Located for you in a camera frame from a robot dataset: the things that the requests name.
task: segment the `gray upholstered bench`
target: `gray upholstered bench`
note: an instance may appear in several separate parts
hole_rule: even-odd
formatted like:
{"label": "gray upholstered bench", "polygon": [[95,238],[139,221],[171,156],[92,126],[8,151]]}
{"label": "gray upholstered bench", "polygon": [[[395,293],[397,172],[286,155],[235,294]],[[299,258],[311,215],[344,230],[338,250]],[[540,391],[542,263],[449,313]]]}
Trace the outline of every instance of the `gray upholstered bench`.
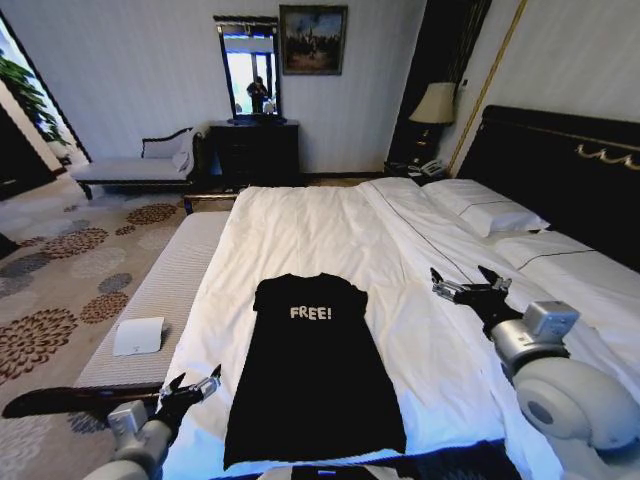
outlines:
{"label": "gray upholstered bench", "polygon": [[[163,382],[187,323],[191,305],[218,245],[229,212],[189,215],[104,338],[76,387]],[[113,341],[122,320],[164,317],[162,347],[156,353],[114,357]]]}
{"label": "gray upholstered bench", "polygon": [[211,167],[210,123],[163,138],[143,138],[141,158],[110,158],[69,169],[89,200],[90,185],[191,186]]}

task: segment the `black headboard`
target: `black headboard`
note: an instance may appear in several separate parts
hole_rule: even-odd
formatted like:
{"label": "black headboard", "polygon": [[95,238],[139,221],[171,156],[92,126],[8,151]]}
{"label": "black headboard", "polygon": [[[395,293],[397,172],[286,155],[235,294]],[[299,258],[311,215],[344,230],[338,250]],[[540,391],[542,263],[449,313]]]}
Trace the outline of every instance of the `black headboard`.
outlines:
{"label": "black headboard", "polygon": [[640,124],[490,105],[458,173],[640,272]]}

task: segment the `framed painting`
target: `framed painting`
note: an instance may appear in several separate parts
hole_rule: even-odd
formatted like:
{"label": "framed painting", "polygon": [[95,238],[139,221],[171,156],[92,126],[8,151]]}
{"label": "framed painting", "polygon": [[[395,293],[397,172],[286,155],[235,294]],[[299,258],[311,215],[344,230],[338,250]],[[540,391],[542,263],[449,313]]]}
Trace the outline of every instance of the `framed painting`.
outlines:
{"label": "framed painting", "polygon": [[340,75],[346,6],[280,5],[282,73]]}

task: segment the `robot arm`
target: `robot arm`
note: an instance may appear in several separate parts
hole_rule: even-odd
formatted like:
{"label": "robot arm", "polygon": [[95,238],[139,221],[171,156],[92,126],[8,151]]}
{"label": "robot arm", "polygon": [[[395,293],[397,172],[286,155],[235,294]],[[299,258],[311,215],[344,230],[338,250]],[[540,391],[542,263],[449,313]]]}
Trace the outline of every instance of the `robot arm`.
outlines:
{"label": "robot arm", "polygon": [[522,412],[548,439],[566,478],[640,478],[640,406],[617,380],[571,360],[564,348],[579,313],[553,301],[533,302],[521,314],[505,303],[511,281],[478,268],[488,283],[460,285],[432,269],[433,291],[478,314]]}
{"label": "robot arm", "polygon": [[162,464],[187,410],[211,396],[220,386],[221,367],[200,382],[180,387],[185,374],[173,379],[160,392],[162,408],[150,419],[140,400],[125,403],[108,416],[116,437],[112,462],[85,480],[153,480],[161,478]]}

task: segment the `dresser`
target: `dresser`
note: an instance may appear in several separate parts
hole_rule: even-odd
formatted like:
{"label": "dresser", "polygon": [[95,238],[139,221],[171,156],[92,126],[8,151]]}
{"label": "dresser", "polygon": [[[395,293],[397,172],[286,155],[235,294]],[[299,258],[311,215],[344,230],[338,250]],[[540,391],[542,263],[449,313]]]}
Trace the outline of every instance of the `dresser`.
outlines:
{"label": "dresser", "polygon": [[300,183],[298,122],[234,125],[214,123],[210,141],[227,184]]}

